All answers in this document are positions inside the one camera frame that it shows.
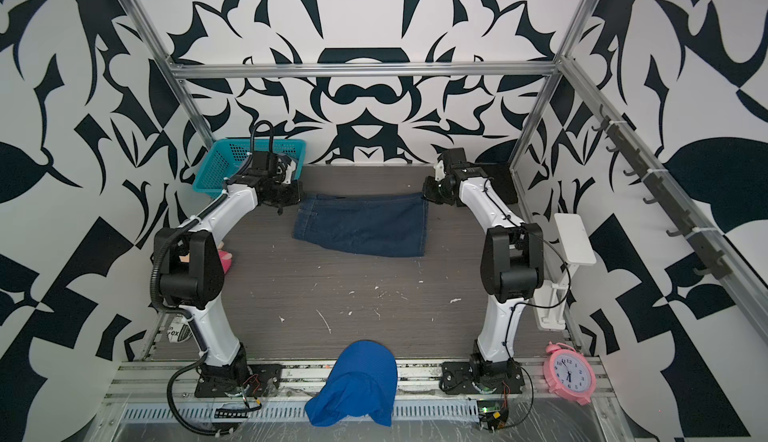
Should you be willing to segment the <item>grey wall hook rack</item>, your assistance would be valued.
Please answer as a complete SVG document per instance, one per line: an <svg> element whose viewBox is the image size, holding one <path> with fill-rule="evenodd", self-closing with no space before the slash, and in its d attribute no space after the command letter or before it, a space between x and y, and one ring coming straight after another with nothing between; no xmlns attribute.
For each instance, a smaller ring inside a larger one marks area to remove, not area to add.
<svg viewBox="0 0 768 442"><path fill-rule="evenodd" d="M717 229L696 213L688 195L650 153L627 121L610 117L603 104L599 106L598 113L600 122L593 130L604 133L611 141L608 151L621 155L629 164L623 174L637 180L648 190L650 196L643 202L658 205L669 218L673 228L666 234L671 238L682 237L690 245L703 264L703 268L696 269L694 273L711 275L718 280L731 275L733 268L726 260L722 245L715 241Z"/></svg>

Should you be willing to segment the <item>blue cloth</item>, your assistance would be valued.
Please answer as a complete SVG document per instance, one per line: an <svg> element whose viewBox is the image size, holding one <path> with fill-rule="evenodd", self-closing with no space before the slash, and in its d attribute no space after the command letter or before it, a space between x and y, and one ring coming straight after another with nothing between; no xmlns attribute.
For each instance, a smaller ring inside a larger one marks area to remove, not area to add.
<svg viewBox="0 0 768 442"><path fill-rule="evenodd" d="M305 405L311 425L329 427L346 417L370 417L392 424L399 377L394 355L384 345L361 340L338 356L323 388Z"/></svg>

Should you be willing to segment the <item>dark blue denim skirt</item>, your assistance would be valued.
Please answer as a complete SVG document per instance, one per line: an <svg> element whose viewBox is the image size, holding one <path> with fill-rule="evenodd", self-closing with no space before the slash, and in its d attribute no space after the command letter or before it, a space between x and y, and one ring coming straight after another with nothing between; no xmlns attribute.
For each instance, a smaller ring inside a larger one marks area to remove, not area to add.
<svg viewBox="0 0 768 442"><path fill-rule="evenodd" d="M376 257L425 254L428 202L419 193L378 196L315 194L299 206L294 239Z"/></svg>

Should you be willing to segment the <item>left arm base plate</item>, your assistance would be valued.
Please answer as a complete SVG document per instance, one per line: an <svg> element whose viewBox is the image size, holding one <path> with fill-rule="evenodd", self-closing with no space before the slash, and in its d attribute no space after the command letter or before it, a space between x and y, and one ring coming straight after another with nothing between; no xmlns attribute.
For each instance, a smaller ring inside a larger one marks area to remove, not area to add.
<svg viewBox="0 0 768 442"><path fill-rule="evenodd" d="M249 364L215 367L203 364L194 392L197 398L235 397L245 393L259 398L274 393L280 386L281 364Z"/></svg>

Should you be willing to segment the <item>black skirt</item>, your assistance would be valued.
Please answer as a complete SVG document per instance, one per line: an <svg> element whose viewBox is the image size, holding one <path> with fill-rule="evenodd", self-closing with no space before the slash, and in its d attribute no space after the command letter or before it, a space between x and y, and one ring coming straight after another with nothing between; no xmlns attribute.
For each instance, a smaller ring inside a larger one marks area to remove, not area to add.
<svg viewBox="0 0 768 442"><path fill-rule="evenodd" d="M481 163L480 167L491 179L491 186L505 204L518 203L518 194L508 166L503 163Z"/></svg>

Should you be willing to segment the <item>pink alarm clock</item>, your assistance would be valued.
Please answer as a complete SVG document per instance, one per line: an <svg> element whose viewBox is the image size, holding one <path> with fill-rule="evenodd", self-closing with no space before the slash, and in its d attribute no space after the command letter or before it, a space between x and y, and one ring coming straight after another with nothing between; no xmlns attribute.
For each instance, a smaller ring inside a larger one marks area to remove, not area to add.
<svg viewBox="0 0 768 442"><path fill-rule="evenodd" d="M548 391L582 406L589 404L597 381L587 359L563 343L550 342L545 351L548 359L543 365L543 375Z"/></svg>

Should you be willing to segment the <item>teal plastic basket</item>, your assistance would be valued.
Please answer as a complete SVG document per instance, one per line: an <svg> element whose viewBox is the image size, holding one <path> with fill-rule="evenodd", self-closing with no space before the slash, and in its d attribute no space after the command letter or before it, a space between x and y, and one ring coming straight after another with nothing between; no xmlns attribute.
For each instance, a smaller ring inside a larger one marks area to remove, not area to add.
<svg viewBox="0 0 768 442"><path fill-rule="evenodd" d="M247 158L248 138L226 138L216 141L202 161L193 183L193 190L216 198L220 195L225 178L232 177ZM291 157L297 164L293 179L300 178L306 154L306 142L301 139L276 139L273 149Z"/></svg>

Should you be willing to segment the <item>small green circuit board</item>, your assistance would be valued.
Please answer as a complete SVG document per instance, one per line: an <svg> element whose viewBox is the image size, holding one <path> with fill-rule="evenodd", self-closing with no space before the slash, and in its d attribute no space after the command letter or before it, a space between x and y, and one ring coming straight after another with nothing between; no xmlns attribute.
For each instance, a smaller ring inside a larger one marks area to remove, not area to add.
<svg viewBox="0 0 768 442"><path fill-rule="evenodd" d="M507 425L509 408L499 400L478 401L478 423L483 430L495 432Z"/></svg>

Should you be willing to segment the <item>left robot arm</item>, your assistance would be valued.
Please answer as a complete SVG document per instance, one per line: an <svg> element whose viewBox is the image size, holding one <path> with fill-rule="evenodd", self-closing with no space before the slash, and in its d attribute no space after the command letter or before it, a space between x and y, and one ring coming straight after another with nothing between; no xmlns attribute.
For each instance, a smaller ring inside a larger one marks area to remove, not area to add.
<svg viewBox="0 0 768 442"><path fill-rule="evenodd" d="M183 318L200 352L205 379L243 385L250 377L243 343L228 322L221 293L225 271L218 244L249 212L270 206L282 212L300 202L298 161L271 151L250 152L222 181L201 212L154 239L149 291L152 306Z"/></svg>

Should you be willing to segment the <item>pink plush toy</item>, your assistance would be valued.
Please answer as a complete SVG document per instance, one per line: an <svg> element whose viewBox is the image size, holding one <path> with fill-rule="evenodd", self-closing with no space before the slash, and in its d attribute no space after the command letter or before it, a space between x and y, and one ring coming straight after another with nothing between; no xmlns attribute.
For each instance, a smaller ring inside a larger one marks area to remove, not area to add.
<svg viewBox="0 0 768 442"><path fill-rule="evenodd" d="M223 273L227 274L232 267L233 255L224 250L219 250L218 255L219 255L219 259L223 269Z"/></svg>

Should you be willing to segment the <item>aluminium frame crossbar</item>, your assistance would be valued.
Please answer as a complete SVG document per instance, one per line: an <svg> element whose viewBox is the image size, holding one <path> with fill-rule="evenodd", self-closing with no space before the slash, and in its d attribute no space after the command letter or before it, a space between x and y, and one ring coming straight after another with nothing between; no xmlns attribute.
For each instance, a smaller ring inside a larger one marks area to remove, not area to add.
<svg viewBox="0 0 768 442"><path fill-rule="evenodd" d="M170 65L171 73L183 80L250 77L546 76L555 68L555 63L550 61Z"/></svg>

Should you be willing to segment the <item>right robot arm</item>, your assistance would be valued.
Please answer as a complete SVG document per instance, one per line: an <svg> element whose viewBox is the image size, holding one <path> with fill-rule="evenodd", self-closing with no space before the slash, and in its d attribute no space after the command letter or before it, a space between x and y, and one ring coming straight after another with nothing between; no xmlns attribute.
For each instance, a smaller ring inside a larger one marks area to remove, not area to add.
<svg viewBox="0 0 768 442"><path fill-rule="evenodd" d="M462 148L437 157L425 179L423 197L435 204L466 207L484 231L480 279L488 295L476 353L485 364L514 357L514 337L524 308L543 285L541 229L516 215L498 195L484 168L470 163Z"/></svg>

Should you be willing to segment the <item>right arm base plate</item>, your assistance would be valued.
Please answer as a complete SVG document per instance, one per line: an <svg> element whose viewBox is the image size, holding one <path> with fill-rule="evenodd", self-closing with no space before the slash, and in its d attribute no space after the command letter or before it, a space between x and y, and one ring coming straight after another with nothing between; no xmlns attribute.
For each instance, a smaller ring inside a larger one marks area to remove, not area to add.
<svg viewBox="0 0 768 442"><path fill-rule="evenodd" d="M438 387L449 395L501 395L504 391L516 395L523 392L525 379L522 368L513 360L471 359L469 362L443 362Z"/></svg>

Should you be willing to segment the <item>white shelf stand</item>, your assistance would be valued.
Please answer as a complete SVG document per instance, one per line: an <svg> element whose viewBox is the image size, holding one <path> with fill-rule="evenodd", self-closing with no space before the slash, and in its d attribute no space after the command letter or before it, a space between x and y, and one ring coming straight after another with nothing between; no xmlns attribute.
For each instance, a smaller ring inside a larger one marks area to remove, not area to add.
<svg viewBox="0 0 768 442"><path fill-rule="evenodd" d="M582 266L596 263L582 218L577 214L554 215L559 246L553 249L558 265L545 276L534 294L536 324L540 330L562 331L566 328L565 308L572 277Z"/></svg>

